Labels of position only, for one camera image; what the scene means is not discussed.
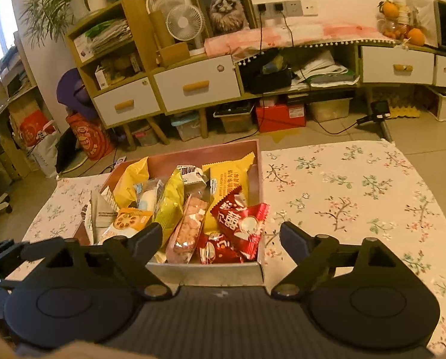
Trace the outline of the pink nougat bar packet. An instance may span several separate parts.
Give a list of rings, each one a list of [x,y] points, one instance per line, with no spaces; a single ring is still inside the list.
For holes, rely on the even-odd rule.
[[[187,264],[202,232],[202,225],[210,203],[201,194],[191,194],[186,200],[182,219],[169,238],[166,248],[170,264]]]

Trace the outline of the plain yellow snack packet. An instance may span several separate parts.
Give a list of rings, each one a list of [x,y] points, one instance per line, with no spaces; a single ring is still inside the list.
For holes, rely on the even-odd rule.
[[[135,186],[143,185],[150,178],[147,162],[148,157],[143,157],[132,163],[123,162],[117,167],[121,174],[113,189],[113,197],[119,208],[128,208],[137,200]]]

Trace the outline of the white blue milk candy packet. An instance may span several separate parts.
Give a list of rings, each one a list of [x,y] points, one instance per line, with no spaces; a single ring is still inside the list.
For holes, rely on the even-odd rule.
[[[136,208],[141,211],[154,212],[163,190],[164,183],[159,178],[134,184]]]

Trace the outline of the cream white snack packet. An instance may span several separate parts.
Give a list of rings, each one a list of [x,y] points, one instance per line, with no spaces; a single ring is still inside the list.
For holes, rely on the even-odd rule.
[[[118,210],[108,186],[102,192],[91,192],[88,204],[81,211],[83,226],[91,245],[103,241],[103,234],[117,218]]]

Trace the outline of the large red candy packet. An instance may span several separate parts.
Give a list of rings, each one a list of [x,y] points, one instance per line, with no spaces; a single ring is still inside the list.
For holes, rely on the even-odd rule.
[[[241,185],[211,209],[219,230],[248,261],[257,259],[268,212],[269,205],[266,203],[248,206]]]

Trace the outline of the yellow blue label packet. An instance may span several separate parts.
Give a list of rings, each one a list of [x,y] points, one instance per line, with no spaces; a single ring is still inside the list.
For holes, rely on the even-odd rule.
[[[154,221],[162,228],[162,244],[164,246],[183,216],[185,202],[185,186],[182,173],[174,169],[168,179],[163,194],[158,202]]]

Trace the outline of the white walnut snack packet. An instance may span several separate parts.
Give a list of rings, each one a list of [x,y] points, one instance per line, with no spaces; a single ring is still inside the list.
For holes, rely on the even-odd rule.
[[[203,191],[208,182],[208,174],[195,165],[178,165],[176,169],[181,173],[186,194]]]

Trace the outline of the orange lotus root chip packet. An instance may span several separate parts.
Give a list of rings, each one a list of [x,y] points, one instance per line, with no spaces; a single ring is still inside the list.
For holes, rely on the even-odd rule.
[[[99,238],[99,244],[114,236],[131,238],[151,222],[152,212],[137,208],[121,208],[117,217]]]

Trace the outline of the yellow waffle snack packet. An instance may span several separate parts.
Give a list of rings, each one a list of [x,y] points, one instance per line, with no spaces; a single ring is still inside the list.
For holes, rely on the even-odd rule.
[[[238,160],[225,160],[202,166],[204,172],[210,174],[211,205],[203,224],[203,232],[210,234],[218,231],[218,224],[211,213],[212,208],[218,204],[230,191],[241,186],[245,195],[249,191],[248,171],[255,160],[254,152],[250,152]]]

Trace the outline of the pink white cardboard box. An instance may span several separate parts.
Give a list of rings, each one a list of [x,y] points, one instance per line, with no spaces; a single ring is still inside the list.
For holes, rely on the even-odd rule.
[[[158,223],[163,239],[147,267],[165,284],[261,286],[262,191],[255,140],[125,161],[98,189],[76,238],[102,246]]]

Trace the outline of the white drawer far left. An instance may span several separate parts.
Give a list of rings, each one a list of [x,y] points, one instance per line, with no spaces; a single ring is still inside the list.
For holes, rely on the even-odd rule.
[[[114,127],[161,112],[148,78],[135,80],[95,96],[94,103],[106,127]]]

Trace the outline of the framed cat picture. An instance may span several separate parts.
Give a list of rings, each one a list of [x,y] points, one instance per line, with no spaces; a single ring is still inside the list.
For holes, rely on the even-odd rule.
[[[191,0],[205,19],[204,37],[211,38],[257,27],[251,0]]]

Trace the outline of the white drawer centre left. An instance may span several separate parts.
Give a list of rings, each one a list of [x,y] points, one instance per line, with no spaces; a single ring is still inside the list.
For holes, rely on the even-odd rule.
[[[241,96],[229,55],[159,72],[155,82],[166,113],[197,109]]]

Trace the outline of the small red candy packet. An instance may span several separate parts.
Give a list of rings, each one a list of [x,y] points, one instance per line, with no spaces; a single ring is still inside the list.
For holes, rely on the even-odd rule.
[[[233,248],[229,239],[220,232],[203,233],[199,238],[198,255],[200,263],[243,263],[244,257]]]

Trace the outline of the floral tablecloth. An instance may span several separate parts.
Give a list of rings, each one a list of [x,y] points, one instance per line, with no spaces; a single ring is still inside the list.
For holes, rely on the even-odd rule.
[[[267,286],[294,268],[279,241],[286,221],[342,243],[377,238],[432,290],[441,316],[427,353],[446,357],[446,218],[393,144],[350,141],[258,154],[250,168],[270,212],[260,274]]]

